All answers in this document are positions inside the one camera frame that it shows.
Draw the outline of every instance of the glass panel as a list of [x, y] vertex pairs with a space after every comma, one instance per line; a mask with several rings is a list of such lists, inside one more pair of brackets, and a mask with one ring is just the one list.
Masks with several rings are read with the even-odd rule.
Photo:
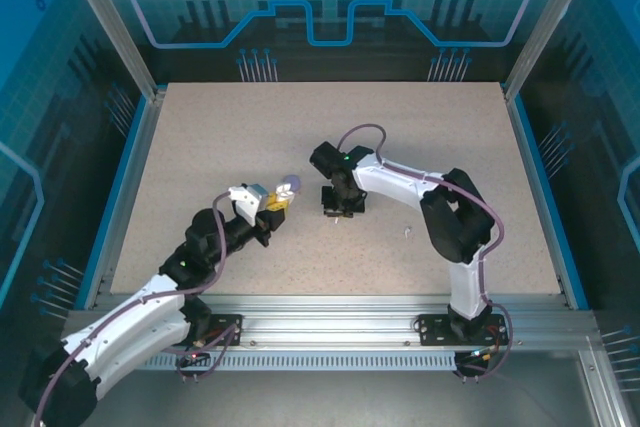
[[140, 93], [85, 0], [0, 12], [0, 411], [22, 425], [26, 356], [62, 330]]
[[[636, 334], [639, 5], [639, 0], [573, 0], [521, 92], [587, 299], [604, 332], [629, 324]], [[626, 350], [631, 345], [617, 344], [618, 356], [632, 356]], [[621, 379], [637, 377], [636, 363], [628, 365], [632, 372]]]
[[546, 1], [115, 0], [159, 82], [504, 80]]

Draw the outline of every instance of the white robotic arm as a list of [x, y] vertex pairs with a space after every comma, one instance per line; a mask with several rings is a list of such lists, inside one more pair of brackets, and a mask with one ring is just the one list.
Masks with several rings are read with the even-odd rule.
[[[468, 199], [435, 182], [446, 180], [480, 198], [469, 177], [458, 169], [447, 175], [416, 170], [361, 146], [345, 154], [328, 142], [313, 152], [310, 161], [332, 183], [322, 192], [327, 216], [364, 212], [364, 200], [371, 192], [423, 214], [432, 244], [449, 261], [452, 329], [461, 339], [477, 331], [491, 312], [480, 288], [478, 256], [490, 240], [494, 221]], [[458, 204], [456, 210], [450, 207], [453, 203]]]
[[[47, 399], [43, 420], [47, 427], [77, 427], [117, 382], [167, 347], [204, 345], [213, 332], [223, 330], [221, 323], [227, 335], [237, 339], [241, 317], [212, 315], [197, 298], [198, 288], [211, 285], [223, 241], [227, 255], [252, 239], [268, 246], [299, 188], [295, 176], [286, 177], [272, 193], [258, 184], [231, 187], [236, 215], [225, 222], [220, 213], [223, 233], [213, 209], [198, 212], [185, 232], [186, 241], [137, 293], [81, 331], [62, 340], [45, 339], [33, 350], [19, 389], [21, 399], [36, 411], [49, 379], [71, 360]], [[157, 293], [167, 295], [146, 300]], [[73, 354], [79, 347], [79, 354]]]
[[[353, 170], [358, 187], [365, 192], [375, 192], [390, 197], [422, 212], [420, 201], [426, 192], [432, 192], [438, 184], [419, 178], [442, 179], [442, 174], [424, 172], [382, 159], [375, 154], [362, 158]], [[478, 281], [478, 254], [471, 262], [449, 262], [451, 278], [451, 308], [462, 317], [472, 320], [478, 317], [487, 304], [482, 300]]]

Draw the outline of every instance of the work surface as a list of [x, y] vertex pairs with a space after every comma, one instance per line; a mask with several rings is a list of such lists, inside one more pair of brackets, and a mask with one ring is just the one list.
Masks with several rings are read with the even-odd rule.
[[[170, 84], [112, 291], [139, 289], [184, 241], [193, 215], [229, 186], [272, 189], [297, 174], [302, 192], [271, 245], [233, 254], [212, 292], [448, 293], [447, 262], [419, 212], [372, 194], [354, 219], [322, 215], [328, 182], [309, 156], [364, 122], [386, 128], [384, 157], [430, 172], [463, 169], [500, 214], [506, 238], [487, 260], [490, 293], [559, 291], [497, 83]], [[345, 149], [374, 148], [379, 138], [359, 131]]]

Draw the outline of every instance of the yellow object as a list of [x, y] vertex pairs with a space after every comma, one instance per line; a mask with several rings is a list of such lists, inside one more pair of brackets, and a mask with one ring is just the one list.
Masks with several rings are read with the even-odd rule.
[[272, 212], [275, 212], [276, 210], [284, 209], [285, 213], [286, 213], [288, 207], [289, 207], [289, 201], [288, 200], [282, 200], [282, 201], [278, 202], [278, 197], [276, 196], [276, 193], [275, 192], [269, 193], [269, 197], [267, 198], [267, 208], [266, 208], [266, 210], [270, 210]]

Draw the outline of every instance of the wire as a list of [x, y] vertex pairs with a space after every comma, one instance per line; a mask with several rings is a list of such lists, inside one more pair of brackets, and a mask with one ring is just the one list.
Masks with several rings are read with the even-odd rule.
[[217, 205], [222, 199], [228, 196], [229, 196], [229, 192], [224, 192], [213, 200], [213, 217], [215, 219], [216, 227], [218, 228], [218, 232], [220, 235], [220, 262], [218, 262], [218, 269], [215, 275], [211, 278], [211, 280], [209, 280], [206, 284], [202, 286], [193, 287], [191, 289], [168, 290], [165, 292], [156, 292], [153, 294], [145, 295], [143, 297], [140, 297], [139, 299], [134, 300], [133, 302], [128, 303], [127, 305], [124, 305], [122, 308], [120, 308], [116, 312], [112, 313], [109, 317], [107, 317], [100, 325], [98, 325], [93, 330], [93, 332], [91, 332], [91, 334], [89, 334], [85, 339], [80, 341], [80, 344], [78, 345], [78, 347], [76, 347], [69, 354], [69, 356], [64, 360], [64, 362], [60, 365], [60, 367], [58, 367], [58, 370], [56, 370], [56, 372], [53, 374], [53, 376], [51, 377], [51, 380], [49, 380], [49, 383], [45, 387], [44, 392], [42, 393], [42, 396], [40, 397], [40, 402], [38, 403], [38, 408], [36, 409], [36, 415], [33, 421], [34, 426], [40, 427], [40, 422], [42, 421], [42, 415], [44, 414], [44, 409], [47, 406], [49, 397], [51, 397], [53, 389], [58, 383], [58, 381], [60, 380], [60, 377], [62, 377], [62, 374], [64, 373], [64, 371], [80, 355], [80, 353], [82, 353], [84, 349], [86, 349], [91, 345], [91, 341], [94, 340], [100, 334], [100, 332], [106, 329], [109, 326], [109, 324], [111, 324], [114, 320], [124, 315], [125, 313], [129, 312], [131, 309], [137, 307], [138, 305], [146, 304], [149, 300], [160, 299], [163, 297], [172, 297], [175, 295], [197, 295], [209, 289], [216, 282], [218, 282], [218, 280], [220, 279], [220, 276], [222, 275], [222, 272], [224, 271], [224, 266], [227, 259], [227, 239], [224, 232], [224, 224], [222, 222], [222, 218], [220, 217], [220, 213], [218, 212]]
[[216, 361], [214, 362], [214, 364], [205, 372], [203, 372], [202, 374], [198, 374], [195, 375], [194, 374], [194, 378], [196, 379], [204, 379], [205, 377], [210, 376], [211, 374], [213, 374], [213, 372], [218, 368], [218, 366], [220, 365], [220, 363], [222, 362], [222, 358], [224, 357], [224, 354], [227, 353], [227, 349], [229, 348], [229, 346], [231, 345], [231, 342], [233, 341], [233, 338], [236, 335], [236, 329], [237, 326], [235, 324], [230, 325], [229, 327], [227, 327], [225, 329], [224, 332], [222, 332], [218, 337], [216, 337], [214, 340], [212, 340], [211, 342], [209, 342], [207, 345], [205, 345], [204, 347], [197, 349], [197, 350], [190, 350], [188, 352], [186, 351], [180, 351], [177, 349], [165, 349], [165, 352], [169, 352], [169, 353], [176, 353], [178, 355], [182, 355], [182, 358], [178, 361], [176, 370], [178, 371], [178, 373], [182, 376], [183, 380], [186, 379], [187, 376], [184, 374], [184, 372], [182, 371], [182, 369], [180, 368], [180, 361], [184, 360], [185, 358], [187, 358], [189, 355], [193, 355], [196, 356], [198, 354], [202, 354], [203, 352], [209, 350], [210, 348], [218, 345], [218, 343], [226, 337], [226, 342], [224, 344], [224, 348], [222, 349], [222, 352], [220, 353], [220, 355], [218, 356], [218, 358], [216, 359]]
[[[195, 349], [195, 350], [189, 350], [188, 353], [189, 355], [198, 355], [198, 354], [202, 354], [204, 352], [207, 352], [209, 349], [211, 349], [212, 347], [215, 347], [216, 345], [218, 345], [220, 343], [220, 341], [222, 339], [224, 339], [227, 334], [229, 332], [231, 332], [231, 329], [233, 329], [233, 334], [235, 335], [236, 331], [237, 331], [238, 326], [236, 324], [232, 324], [229, 327], [227, 327], [224, 332], [222, 332], [220, 335], [218, 335], [215, 339], [213, 339], [211, 342], [209, 342], [208, 344]], [[167, 354], [175, 354], [175, 355], [185, 355], [187, 353], [186, 350], [181, 350], [181, 349], [172, 349], [172, 348], [167, 348], [164, 349], [163, 352], [166, 352]]]
[[466, 190], [458, 187], [455, 184], [452, 184], [451, 182], [447, 182], [446, 180], [440, 179], [438, 177], [434, 177], [431, 175], [419, 175], [416, 172], [410, 171], [410, 170], [405, 170], [402, 167], [395, 165], [395, 164], [391, 164], [391, 163], [387, 163], [384, 161], [384, 159], [382, 158], [382, 155], [380, 154], [380, 150], [382, 149], [382, 146], [384, 145], [385, 141], [387, 140], [387, 131], [384, 129], [384, 127], [382, 127], [381, 125], [378, 124], [360, 124], [357, 125], [355, 127], [353, 127], [352, 129], [348, 130], [340, 139], [340, 141], [338, 142], [338, 150], [340, 150], [340, 147], [342, 146], [342, 144], [344, 143], [344, 141], [347, 139], [347, 137], [349, 137], [351, 134], [353, 134], [354, 132], [356, 132], [357, 130], [360, 129], [364, 129], [364, 128], [374, 128], [374, 129], [378, 129], [381, 133], [382, 133], [382, 139], [380, 140], [380, 142], [378, 143], [378, 145], [376, 146], [375, 149], [375, 154], [376, 154], [376, 159], [378, 160], [378, 162], [380, 162], [380, 165], [382, 167], [385, 167], [393, 172], [396, 172], [398, 174], [401, 175], [406, 175], [408, 177], [412, 177], [414, 179], [420, 180], [420, 181], [427, 181], [427, 182], [431, 182], [437, 185], [441, 185], [443, 187], [446, 187], [449, 190], [453, 190], [454, 192], [457, 192], [458, 194], [462, 195], [463, 197], [471, 200], [473, 203], [475, 203], [476, 205], [478, 205], [482, 210], [484, 210], [487, 214], [489, 214], [493, 220], [496, 223], [496, 226], [498, 227], [498, 237], [496, 238], [496, 240], [489, 245], [488, 247], [484, 248], [480, 254], [478, 255], [478, 284], [480, 287], [480, 297], [482, 298], [483, 302], [491, 307], [495, 307], [498, 310], [502, 311], [502, 313], [504, 314], [504, 317], [507, 321], [507, 325], [509, 327], [509, 341], [507, 342], [507, 346], [506, 349], [504, 351], [504, 354], [502, 355], [502, 358], [500, 359], [500, 361], [496, 364], [496, 366], [491, 369], [490, 371], [485, 372], [483, 375], [481, 375], [478, 379], [486, 379], [489, 378], [491, 376], [494, 375], [494, 372], [497, 371], [500, 367], [502, 367], [502, 365], [505, 363], [505, 361], [507, 360], [507, 358], [509, 357], [509, 354], [511, 353], [511, 348], [513, 347], [513, 321], [511, 319], [511, 315], [509, 314], [509, 311], [507, 310], [507, 308], [502, 305], [499, 304], [497, 302], [493, 302], [492, 300], [489, 299], [489, 297], [487, 296], [487, 292], [485, 289], [485, 283], [484, 283], [484, 262], [485, 262], [485, 258], [487, 255], [489, 255], [491, 252], [493, 252], [504, 240], [504, 223], [502, 222], [502, 219], [500, 218], [500, 216], [497, 214], [497, 212], [495, 210], [493, 210], [487, 203], [485, 203], [482, 199], [476, 197], [475, 195], [473, 195], [470, 192], [467, 192]]
[[[468, 369], [473, 369], [473, 370], [477, 370], [480, 372], [487, 372], [487, 369], [485, 369], [484, 367], [479, 367], [477, 365], [465, 365], [466, 368]], [[458, 377], [464, 378], [464, 376], [462, 374], [460, 374], [460, 372], [456, 372], [456, 374], [458, 375]], [[509, 384], [513, 385], [514, 387], [517, 387], [518, 389], [520, 389], [522, 392], [524, 392], [527, 397], [529, 397], [531, 399], [531, 401], [536, 404], [536, 406], [538, 407], [538, 409], [540, 409], [540, 411], [542, 413], [544, 413], [547, 417], [549, 417], [554, 424], [556, 425], [562, 425], [560, 423], [560, 421], [556, 418], [555, 415], [553, 415], [551, 412], [549, 412], [547, 410], [547, 408], [542, 404], [542, 402], [540, 402], [538, 399], [536, 399], [536, 397], [529, 391], [529, 389], [527, 389], [524, 384], [522, 384], [521, 382], [518, 382], [516, 379], [512, 379], [511, 377], [507, 377], [506, 375], [503, 374], [499, 374], [497, 372], [494, 372], [493, 376], [496, 379], [500, 379], [503, 380], [505, 382], [508, 382]]]

